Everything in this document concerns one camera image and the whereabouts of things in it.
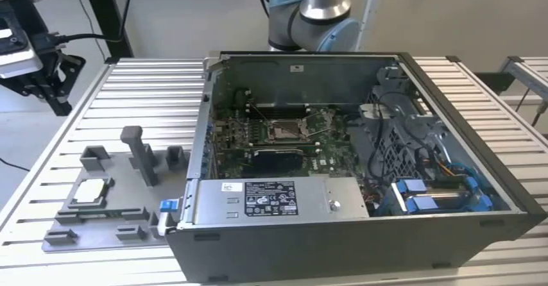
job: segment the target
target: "aluminum extrusion table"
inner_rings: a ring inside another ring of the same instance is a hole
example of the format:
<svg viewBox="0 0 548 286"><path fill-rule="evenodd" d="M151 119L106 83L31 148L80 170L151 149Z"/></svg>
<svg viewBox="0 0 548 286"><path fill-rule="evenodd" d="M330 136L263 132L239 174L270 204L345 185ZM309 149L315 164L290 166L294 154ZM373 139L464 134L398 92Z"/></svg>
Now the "aluminum extrusion table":
<svg viewBox="0 0 548 286"><path fill-rule="evenodd" d="M416 58L488 146L548 210L548 143L460 62ZM179 285L167 246L45 254L41 238L80 171L85 146L126 152L123 126L144 128L154 149L190 150L203 85L202 60L124 59L106 65L0 212L0 283ZM492 244L458 269L250 285L547 285L548 221L519 240Z"/></svg>

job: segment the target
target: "gray floor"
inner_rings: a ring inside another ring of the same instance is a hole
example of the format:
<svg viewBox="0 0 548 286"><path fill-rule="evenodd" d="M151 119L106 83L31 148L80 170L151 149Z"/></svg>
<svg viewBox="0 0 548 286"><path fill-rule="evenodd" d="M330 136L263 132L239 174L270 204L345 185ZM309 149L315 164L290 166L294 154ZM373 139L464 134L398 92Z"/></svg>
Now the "gray floor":
<svg viewBox="0 0 548 286"><path fill-rule="evenodd" d="M52 112L0 112L0 157L29 169L64 119ZM25 175L25 171L0 164L0 209Z"/></svg>

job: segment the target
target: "black metal frame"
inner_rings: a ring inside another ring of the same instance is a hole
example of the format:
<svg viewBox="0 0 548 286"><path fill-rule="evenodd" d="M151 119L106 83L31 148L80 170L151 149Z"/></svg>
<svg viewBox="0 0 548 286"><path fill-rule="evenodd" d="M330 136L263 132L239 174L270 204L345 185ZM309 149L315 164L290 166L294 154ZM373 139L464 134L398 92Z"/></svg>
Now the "black metal frame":
<svg viewBox="0 0 548 286"><path fill-rule="evenodd" d="M118 9L116 1L89 0L89 4L92 6L96 22L101 28L103 35L116 37L122 24L120 10ZM123 33L122 41L107 41L106 44L114 58L134 57L126 31Z"/></svg>

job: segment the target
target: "blue latch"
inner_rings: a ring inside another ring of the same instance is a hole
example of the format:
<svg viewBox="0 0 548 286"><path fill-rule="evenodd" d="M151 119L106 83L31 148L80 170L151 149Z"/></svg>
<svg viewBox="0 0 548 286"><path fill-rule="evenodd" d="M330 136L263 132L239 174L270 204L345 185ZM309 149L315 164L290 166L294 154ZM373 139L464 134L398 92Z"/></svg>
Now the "blue latch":
<svg viewBox="0 0 548 286"><path fill-rule="evenodd" d="M179 210L178 199L164 199L160 202L160 212L176 212Z"/></svg>
<svg viewBox="0 0 548 286"><path fill-rule="evenodd" d="M416 196L414 198L409 198L405 205L410 214L421 214L440 208L432 196Z"/></svg>
<svg viewBox="0 0 548 286"><path fill-rule="evenodd" d="M426 193L426 185L421 179L401 179L396 183L400 193L422 194Z"/></svg>

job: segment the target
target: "white sticker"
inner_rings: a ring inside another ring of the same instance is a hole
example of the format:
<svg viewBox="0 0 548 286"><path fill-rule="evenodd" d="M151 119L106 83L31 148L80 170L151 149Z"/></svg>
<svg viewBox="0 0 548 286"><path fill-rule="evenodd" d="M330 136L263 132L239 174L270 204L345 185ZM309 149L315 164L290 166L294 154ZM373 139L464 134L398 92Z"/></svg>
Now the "white sticker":
<svg viewBox="0 0 548 286"><path fill-rule="evenodd" d="M242 182L223 182L220 186L220 191L223 192L242 192L243 183Z"/></svg>
<svg viewBox="0 0 548 286"><path fill-rule="evenodd" d="M305 66L303 65L291 65L290 66L290 72L303 72L305 71Z"/></svg>

